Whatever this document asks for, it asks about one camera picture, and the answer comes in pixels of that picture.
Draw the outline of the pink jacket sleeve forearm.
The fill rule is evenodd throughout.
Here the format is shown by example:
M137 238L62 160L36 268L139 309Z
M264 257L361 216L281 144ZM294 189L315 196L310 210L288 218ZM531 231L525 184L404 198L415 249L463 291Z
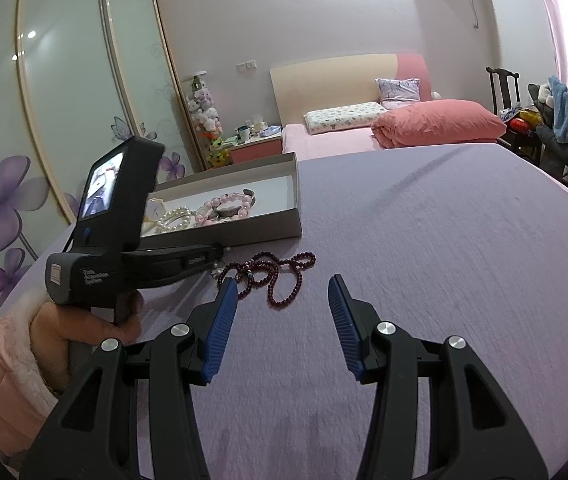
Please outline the pink jacket sleeve forearm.
M25 292L0 316L0 460L25 452L57 403L31 350L30 325L48 300Z

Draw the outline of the person left hand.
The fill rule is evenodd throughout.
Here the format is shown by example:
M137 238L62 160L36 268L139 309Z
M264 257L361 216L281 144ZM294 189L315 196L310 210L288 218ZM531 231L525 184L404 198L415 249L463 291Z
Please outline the person left hand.
M42 304L30 323L30 348L45 382L54 390L64 390L70 382L69 344L81 342L98 346L103 340L115 338L123 344L134 344L141 335L139 312L144 307L142 295L135 290L119 297L129 311L126 322L119 326L109 323L89 311Z

